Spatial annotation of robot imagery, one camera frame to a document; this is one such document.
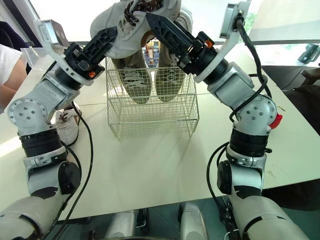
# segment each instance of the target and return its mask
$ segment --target white sneaker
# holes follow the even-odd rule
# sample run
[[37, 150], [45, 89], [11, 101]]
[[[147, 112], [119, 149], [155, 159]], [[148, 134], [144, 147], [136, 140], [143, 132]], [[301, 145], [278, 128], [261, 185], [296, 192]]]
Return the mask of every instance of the white sneaker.
[[[79, 106], [74, 104], [80, 114], [82, 114]], [[59, 110], [55, 113], [56, 130], [60, 136], [60, 140], [66, 145], [71, 146], [77, 141], [79, 134], [79, 119], [76, 111], [71, 108], [67, 110]]]
[[105, 54], [123, 59], [136, 53], [155, 36], [150, 30], [146, 12], [168, 17], [174, 21], [180, 13], [181, 0], [121, 0], [97, 16], [91, 24], [93, 38], [100, 30], [117, 27], [117, 37]]

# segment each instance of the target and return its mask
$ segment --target floor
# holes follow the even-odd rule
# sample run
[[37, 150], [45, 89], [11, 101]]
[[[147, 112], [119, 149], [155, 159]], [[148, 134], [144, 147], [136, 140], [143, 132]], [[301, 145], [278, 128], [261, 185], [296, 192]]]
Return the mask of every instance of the floor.
[[[218, 210], [214, 201], [210, 199], [202, 199], [193, 201], [201, 209], [207, 232], [210, 240], [223, 240], [226, 230], [218, 218]], [[170, 204], [156, 206], [149, 209], [149, 236], [157, 236], [171, 239], [179, 238], [179, 223], [177, 220], [179, 204]], [[299, 211], [291, 209], [283, 209], [288, 216], [304, 231], [311, 240], [320, 240], [320, 210], [317, 211]], [[108, 225], [112, 220], [112, 214], [94, 216], [88, 223], [69, 224], [64, 229], [59, 240], [87, 240], [90, 231], [95, 231], [97, 240], [104, 237]], [[57, 225], [52, 233], [48, 236], [48, 240], [59, 229]]]

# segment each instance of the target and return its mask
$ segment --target white table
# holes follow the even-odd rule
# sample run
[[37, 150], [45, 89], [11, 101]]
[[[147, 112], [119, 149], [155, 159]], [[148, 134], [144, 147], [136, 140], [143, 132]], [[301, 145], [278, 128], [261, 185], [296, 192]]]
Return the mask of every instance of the white table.
[[[246, 72], [254, 73], [251, 58], [235, 48], [228, 56]], [[23, 96], [43, 72], [32, 71], [17, 96]], [[285, 95], [269, 82], [273, 99], [283, 112], [283, 121], [272, 131], [265, 166], [264, 188], [278, 187], [320, 178], [318, 147], [320, 138]], [[187, 133], [156, 136], [124, 137], [118, 141], [107, 123], [106, 83], [102, 75], [91, 87], [83, 87], [76, 102], [91, 128], [94, 163], [90, 181], [71, 218], [115, 213], [183, 201], [209, 198], [206, 166], [212, 152], [230, 139], [230, 109], [211, 94], [204, 84], [197, 86], [200, 121], [192, 138]], [[28, 196], [24, 151], [16, 137], [16, 128], [0, 115], [0, 209]], [[87, 130], [81, 123], [79, 138], [72, 146], [79, 156], [83, 175], [88, 172], [90, 152]], [[215, 184], [217, 169], [212, 164], [211, 179], [217, 196], [222, 194]], [[74, 198], [62, 213], [64, 219]]]

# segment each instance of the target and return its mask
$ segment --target person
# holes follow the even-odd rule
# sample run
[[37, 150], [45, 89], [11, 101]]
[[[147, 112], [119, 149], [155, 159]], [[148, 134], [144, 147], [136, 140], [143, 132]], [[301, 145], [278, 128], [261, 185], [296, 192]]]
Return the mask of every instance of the person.
[[0, 114], [27, 77], [22, 52], [0, 44]]

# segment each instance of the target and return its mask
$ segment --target metal bracket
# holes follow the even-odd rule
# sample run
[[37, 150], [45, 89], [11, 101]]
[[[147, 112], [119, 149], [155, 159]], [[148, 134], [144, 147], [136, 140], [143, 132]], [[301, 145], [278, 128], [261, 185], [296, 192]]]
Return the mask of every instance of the metal bracket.
[[238, 43], [240, 34], [238, 31], [234, 31], [233, 25], [239, 13], [242, 14], [243, 18], [246, 18], [249, 6], [250, 1], [241, 1], [239, 4], [228, 5], [224, 14], [224, 21], [220, 33], [220, 37], [225, 38], [226, 40], [222, 47], [216, 50], [218, 54], [215, 56], [213, 61], [202, 71], [201, 74], [194, 78], [197, 83], [202, 82], [206, 77], [208, 77], [230, 52], [230, 50]]

